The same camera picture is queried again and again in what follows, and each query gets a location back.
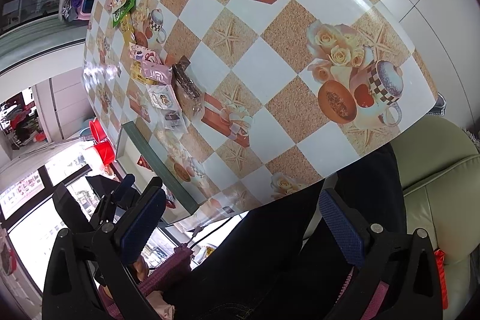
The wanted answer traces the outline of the red snack packet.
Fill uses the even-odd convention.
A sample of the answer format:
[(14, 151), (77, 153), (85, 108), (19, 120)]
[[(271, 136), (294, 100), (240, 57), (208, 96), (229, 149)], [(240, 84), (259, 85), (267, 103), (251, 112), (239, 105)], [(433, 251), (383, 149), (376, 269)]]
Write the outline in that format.
[(141, 166), (141, 167), (143, 167), (143, 168), (145, 168), (145, 169), (147, 169), (147, 170), (149, 170), (149, 171), (154, 171), (154, 170), (151, 168), (151, 166), (150, 166), (150, 164), (148, 163), (148, 161), (145, 160), (145, 158), (144, 158), (143, 156), (140, 156), (140, 157), (139, 157), (139, 159), (137, 160), (137, 165), (138, 165), (138, 166)]

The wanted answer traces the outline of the pink crispy cranberry packet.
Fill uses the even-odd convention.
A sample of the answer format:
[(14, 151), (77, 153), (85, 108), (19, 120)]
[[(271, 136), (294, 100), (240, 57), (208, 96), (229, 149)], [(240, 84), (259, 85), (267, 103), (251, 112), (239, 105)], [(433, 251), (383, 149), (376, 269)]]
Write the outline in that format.
[(147, 92), (152, 106), (162, 113), (179, 113), (182, 111), (171, 85), (151, 85), (147, 87)]

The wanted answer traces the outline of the pink floral snack packet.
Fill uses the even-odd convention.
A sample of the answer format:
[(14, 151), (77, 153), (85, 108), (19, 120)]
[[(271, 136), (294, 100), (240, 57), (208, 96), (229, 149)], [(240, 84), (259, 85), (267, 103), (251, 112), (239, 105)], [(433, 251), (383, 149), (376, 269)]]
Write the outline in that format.
[(144, 46), (140, 46), (138, 44), (129, 43), (128, 52), (132, 60), (135, 60), (138, 62), (149, 61), (149, 62), (162, 64), (162, 60), (159, 54), (157, 54), (153, 49), (149, 49)]

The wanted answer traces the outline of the green-rimmed white tray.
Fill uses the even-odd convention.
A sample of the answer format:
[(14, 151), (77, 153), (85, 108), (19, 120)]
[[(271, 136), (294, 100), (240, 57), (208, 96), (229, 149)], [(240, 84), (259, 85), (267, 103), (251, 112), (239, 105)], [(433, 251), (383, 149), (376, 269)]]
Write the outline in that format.
[[(154, 171), (149, 171), (137, 165), (137, 160), (143, 156)], [(135, 176), (135, 187), (142, 193), (154, 176), (160, 177), (163, 187), (173, 195), (175, 207), (166, 211), (163, 219), (169, 223), (191, 216), (199, 204), (191, 194), (182, 187), (179, 179), (167, 168), (167, 154), (161, 145), (153, 149), (134, 122), (123, 124), (117, 141), (116, 160), (126, 174)]]

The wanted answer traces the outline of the plain pink snack packet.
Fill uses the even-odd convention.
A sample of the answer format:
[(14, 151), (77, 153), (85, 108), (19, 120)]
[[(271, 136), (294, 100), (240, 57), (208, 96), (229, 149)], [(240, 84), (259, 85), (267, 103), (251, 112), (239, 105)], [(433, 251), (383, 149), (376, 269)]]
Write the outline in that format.
[(161, 85), (171, 85), (173, 80), (173, 70), (166, 65), (143, 60), (141, 62), (142, 74), (146, 79), (154, 80)]

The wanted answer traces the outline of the green snack packet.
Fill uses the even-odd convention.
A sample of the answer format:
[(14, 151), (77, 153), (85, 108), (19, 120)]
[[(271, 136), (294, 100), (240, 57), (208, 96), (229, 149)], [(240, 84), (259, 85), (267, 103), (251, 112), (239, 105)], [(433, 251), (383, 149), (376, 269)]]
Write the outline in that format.
[(112, 12), (112, 26), (116, 27), (121, 21), (122, 18), (125, 17), (131, 9), (135, 6), (136, 0), (126, 0), (125, 3), (118, 8), (117, 10)]

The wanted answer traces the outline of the green leather sofa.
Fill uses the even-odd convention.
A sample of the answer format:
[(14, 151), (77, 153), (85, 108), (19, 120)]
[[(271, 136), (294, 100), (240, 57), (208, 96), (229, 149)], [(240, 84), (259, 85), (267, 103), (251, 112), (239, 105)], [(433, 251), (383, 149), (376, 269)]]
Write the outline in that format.
[(424, 228), (444, 252), (445, 319), (456, 319), (479, 287), (479, 151), (467, 133), (426, 115), (391, 141), (408, 231)]

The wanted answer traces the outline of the clear packet with dark cake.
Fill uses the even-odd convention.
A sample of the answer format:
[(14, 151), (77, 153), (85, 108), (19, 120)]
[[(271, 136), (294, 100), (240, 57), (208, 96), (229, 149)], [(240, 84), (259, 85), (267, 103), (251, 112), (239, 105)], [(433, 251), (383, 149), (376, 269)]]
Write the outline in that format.
[(160, 110), (163, 128), (177, 133), (186, 133), (187, 126), (181, 110)]

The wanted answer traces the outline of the clear packet with brown cookies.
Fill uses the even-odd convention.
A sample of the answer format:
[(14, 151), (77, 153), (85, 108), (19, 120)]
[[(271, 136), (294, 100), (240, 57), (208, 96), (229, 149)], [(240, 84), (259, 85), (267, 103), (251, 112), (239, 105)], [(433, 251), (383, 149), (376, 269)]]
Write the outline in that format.
[(202, 117), (204, 113), (204, 92), (196, 85), (194, 80), (186, 73), (190, 64), (186, 56), (182, 56), (179, 62), (172, 66), (176, 82), (181, 86), (185, 95), (190, 99), (193, 105), (193, 115)]

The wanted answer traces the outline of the yellow biscuit packet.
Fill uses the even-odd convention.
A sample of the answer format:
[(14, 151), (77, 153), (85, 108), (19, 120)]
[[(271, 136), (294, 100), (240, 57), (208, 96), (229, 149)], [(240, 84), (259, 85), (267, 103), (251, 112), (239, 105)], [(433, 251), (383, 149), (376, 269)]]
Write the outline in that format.
[(138, 61), (133, 61), (130, 67), (130, 77), (137, 80), (144, 85), (156, 85), (157, 82), (153, 79), (148, 79), (143, 76), (142, 65)]

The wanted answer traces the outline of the red plastic stool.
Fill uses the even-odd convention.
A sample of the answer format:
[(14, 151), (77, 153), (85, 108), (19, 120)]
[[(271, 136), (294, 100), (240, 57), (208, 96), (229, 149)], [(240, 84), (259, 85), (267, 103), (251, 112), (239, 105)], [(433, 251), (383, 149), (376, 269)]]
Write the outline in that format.
[(94, 148), (102, 160), (103, 165), (110, 165), (115, 160), (115, 151), (97, 118), (89, 121), (89, 130), (94, 138)]

